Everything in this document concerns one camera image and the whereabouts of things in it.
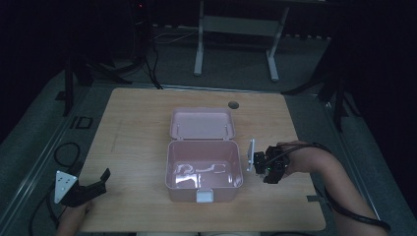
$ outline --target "table leg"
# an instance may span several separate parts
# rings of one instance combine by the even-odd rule
[[[197,47],[196,64],[194,66],[194,75],[200,76],[203,68],[203,19],[204,19],[204,0],[200,1],[200,18],[199,18],[199,45]]]
[[[272,48],[270,50],[267,50],[267,60],[268,60],[270,79],[273,82],[276,82],[279,79],[278,72],[276,70],[275,59],[273,58],[273,56],[275,55],[276,47],[278,46],[279,39],[281,38],[282,30],[284,29],[285,20],[288,16],[288,11],[289,11],[288,7],[286,7],[283,10],[281,19],[280,19],[278,27],[276,29],[276,34],[275,34],[274,39],[273,39]]]

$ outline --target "black cable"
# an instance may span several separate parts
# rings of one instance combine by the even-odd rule
[[[325,188],[325,193],[326,193],[326,197],[328,198],[328,201],[330,202],[332,208],[335,211],[337,211],[338,213],[340,213],[344,216],[347,216],[351,219],[354,219],[358,222],[361,222],[361,223],[371,224],[371,225],[381,227],[384,230],[386,230],[387,232],[390,232],[390,226],[386,222],[383,222],[381,220],[374,219],[374,218],[369,218],[369,217],[366,217],[366,216],[363,216],[363,215],[360,215],[360,214],[356,214],[356,213],[344,208],[336,200],[334,200],[331,197],[331,195],[328,193],[328,190],[326,188]]]
[[[320,191],[320,189],[316,185],[313,185],[313,186],[314,186],[314,189],[316,190],[316,193],[320,196],[320,198],[324,199],[325,196],[323,195],[322,191]],[[326,201],[326,205],[331,210],[331,205],[328,201]]]
[[[64,164],[64,163],[62,163],[59,159],[58,159],[58,151],[62,148],[62,147],[64,147],[64,146],[68,146],[68,145],[70,145],[70,146],[74,146],[74,147],[76,147],[77,148],[77,154],[76,154],[76,156],[75,156],[75,158],[74,158],[74,160],[73,160],[73,162],[71,163],[71,164]],[[80,154],[81,154],[81,149],[80,149],[80,146],[78,145],[78,144],[76,144],[76,143],[74,143],[74,142],[68,142],[68,143],[65,143],[65,144],[62,144],[62,145],[60,145],[60,146],[58,146],[56,149],[55,149],[55,151],[54,151],[54,155],[53,155],[53,157],[54,157],[54,160],[56,161],[56,163],[58,163],[59,165],[61,165],[61,166],[64,166],[64,167],[68,167],[68,173],[72,173],[72,172],[74,172],[74,170],[76,169],[76,168],[74,168],[74,167],[78,167],[78,159],[79,159],[79,157],[80,157]],[[48,190],[47,190],[47,192],[46,192],[46,194],[45,194],[45,196],[43,196],[43,198],[39,201],[39,203],[37,204],[37,206],[36,206],[36,208],[34,209],[34,211],[33,211],[33,213],[31,214],[31,217],[30,217],[30,223],[29,223],[29,227],[28,227],[28,231],[29,231],[29,236],[33,236],[33,221],[34,221],[34,217],[36,216],[36,214],[37,214],[37,212],[39,211],[39,209],[40,209],[40,206],[42,206],[42,204],[43,204],[43,202],[46,202],[46,206],[47,206],[47,208],[48,208],[48,211],[49,211],[49,217],[51,218],[51,220],[53,221],[53,223],[55,224],[55,227],[58,227],[58,224],[59,224],[59,217],[61,216],[59,216],[59,217],[57,217],[56,215],[55,215],[55,212],[53,211],[53,209],[52,209],[52,205],[51,205],[51,202],[50,202],[50,196],[51,196],[51,194],[52,194],[52,191],[55,189],[55,181],[53,181],[52,182],[52,184],[49,186],[49,188],[48,188]]]
[[[276,159],[278,159],[278,158],[280,158],[280,157],[282,157],[282,156],[285,156],[285,155],[287,155],[288,153],[290,153],[290,152],[292,152],[292,151],[294,151],[294,150],[301,149],[301,148],[320,148],[320,149],[322,149],[322,150],[325,150],[325,151],[327,151],[327,152],[331,153],[331,151],[330,151],[327,147],[325,147],[325,146],[323,146],[323,145],[321,145],[321,144],[318,144],[318,143],[303,144],[303,145],[283,144],[283,145],[280,145],[280,146],[295,146],[295,147],[293,147],[293,148],[291,148],[291,149],[288,149],[288,150],[286,150],[285,152],[283,152],[282,154],[280,154],[280,155],[278,155],[278,156],[276,156],[276,157],[272,158],[272,159],[271,159],[271,160],[269,160],[267,163],[265,163],[265,165],[268,165],[268,164],[270,164],[271,162],[275,161]]]
[[[302,233],[302,232],[276,232],[276,233],[273,233],[273,234],[271,234],[269,236],[288,235],[288,234],[291,234],[291,235],[301,235],[301,236],[314,236],[313,234]]]

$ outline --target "human arm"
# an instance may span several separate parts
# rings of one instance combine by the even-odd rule
[[[284,150],[303,144],[305,143],[279,143]],[[294,172],[319,173],[329,195],[340,206],[356,214],[378,219],[353,185],[341,163],[331,153],[316,147],[304,147],[291,151],[288,156],[290,163],[286,168],[286,175]],[[387,235],[379,226],[359,222],[336,210],[333,212],[339,235]]]
[[[59,226],[56,230],[56,236],[76,235],[80,230],[84,218],[86,217],[86,214],[91,209],[91,207],[91,201],[77,207],[66,206],[59,219]]]

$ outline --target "dark background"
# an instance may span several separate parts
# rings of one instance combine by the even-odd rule
[[[2,1],[0,6],[0,109],[3,141],[45,84],[64,69],[71,53],[112,65],[121,45],[132,43],[129,11],[144,1]],[[207,1],[207,11],[275,19],[286,3]],[[414,213],[417,211],[417,3],[414,1],[291,3],[284,33],[332,36],[322,68],[347,71],[347,90],[367,122],[391,172]],[[196,0],[155,0],[151,22],[163,26],[198,24]],[[140,38],[147,33],[139,29]],[[120,36],[126,34],[125,41]],[[137,42],[138,48],[143,45]],[[88,85],[88,75],[79,78]]]

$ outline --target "box lid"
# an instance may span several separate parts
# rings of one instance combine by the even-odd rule
[[[176,140],[230,140],[235,130],[229,109],[178,107],[172,113],[170,135]]]

